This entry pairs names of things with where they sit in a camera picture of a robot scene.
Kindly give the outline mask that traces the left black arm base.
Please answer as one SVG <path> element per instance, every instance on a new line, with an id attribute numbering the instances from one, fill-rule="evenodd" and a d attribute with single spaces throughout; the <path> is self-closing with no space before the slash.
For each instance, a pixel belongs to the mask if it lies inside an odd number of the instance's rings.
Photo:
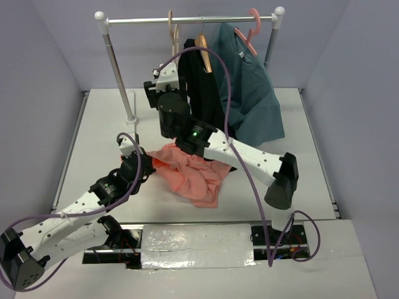
<path id="1" fill-rule="evenodd" d="M 105 242 L 103 245 L 85 250 L 82 263 L 120 263 L 127 269 L 141 269 L 143 228 L 136 225 L 121 225 L 112 216 L 103 216 L 98 223 L 105 229 Z"/>

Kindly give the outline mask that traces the salmon pink t shirt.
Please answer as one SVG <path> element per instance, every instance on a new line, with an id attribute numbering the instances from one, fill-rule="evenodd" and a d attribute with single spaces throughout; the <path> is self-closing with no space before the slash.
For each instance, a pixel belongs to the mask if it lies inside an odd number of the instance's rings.
<path id="1" fill-rule="evenodd" d="M 157 175 L 167 182 L 171 191 L 189 199 L 195 207 L 218 207 L 219 191 L 232 169 L 230 165 L 189 155 L 174 143 L 148 155 Z"/>

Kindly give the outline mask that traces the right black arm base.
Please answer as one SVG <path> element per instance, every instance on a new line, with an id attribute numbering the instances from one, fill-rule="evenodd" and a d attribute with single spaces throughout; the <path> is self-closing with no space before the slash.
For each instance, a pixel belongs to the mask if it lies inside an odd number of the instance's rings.
<path id="1" fill-rule="evenodd" d="M 255 261 L 267 260 L 266 238 L 264 227 L 261 221 L 250 222 L 253 254 Z M 277 241 L 281 232 L 275 230 L 270 224 L 267 225 L 270 241 L 271 253 L 276 248 L 274 260 L 292 259 L 294 256 L 298 260 L 306 260 L 310 257 L 307 235 L 303 223 L 294 222 L 291 228 L 283 235 L 279 245 Z"/>

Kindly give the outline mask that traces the light wooden hanger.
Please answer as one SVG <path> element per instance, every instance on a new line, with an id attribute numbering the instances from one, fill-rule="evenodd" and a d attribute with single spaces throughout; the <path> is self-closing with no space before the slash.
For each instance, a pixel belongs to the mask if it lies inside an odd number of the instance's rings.
<path id="1" fill-rule="evenodd" d="M 172 22 L 173 12 L 168 11 L 168 30 L 171 39 L 171 54 L 175 55 L 180 49 L 180 37 L 179 37 L 179 27 L 178 24 L 173 25 Z"/>

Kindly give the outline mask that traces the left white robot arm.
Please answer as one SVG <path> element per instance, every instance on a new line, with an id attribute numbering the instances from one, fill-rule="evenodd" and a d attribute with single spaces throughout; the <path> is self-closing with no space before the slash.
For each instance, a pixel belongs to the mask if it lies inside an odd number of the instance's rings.
<path id="1" fill-rule="evenodd" d="M 18 232 L 1 234 L 1 281 L 16 292 L 40 287 L 38 280 L 53 265 L 86 249 L 106 246 L 135 250 L 139 240 L 109 212 L 139 192 L 155 172 L 144 149 L 122 158 L 119 168 L 98 179 L 87 192 L 60 212 Z"/>

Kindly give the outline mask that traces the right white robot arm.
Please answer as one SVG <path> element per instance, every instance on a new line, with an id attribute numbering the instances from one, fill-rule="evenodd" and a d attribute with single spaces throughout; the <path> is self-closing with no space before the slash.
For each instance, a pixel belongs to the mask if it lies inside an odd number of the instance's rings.
<path id="1" fill-rule="evenodd" d="M 167 82 L 162 88 L 158 86 L 151 81 L 143 84 L 150 107 L 158 111 L 161 135 L 174 139 L 186 154 L 242 169 L 267 186 L 264 200 L 271 207 L 271 237 L 279 244 L 286 243 L 293 235 L 292 198 L 299 180 L 296 157 L 253 148 L 194 118 L 187 102 L 184 78 Z"/>

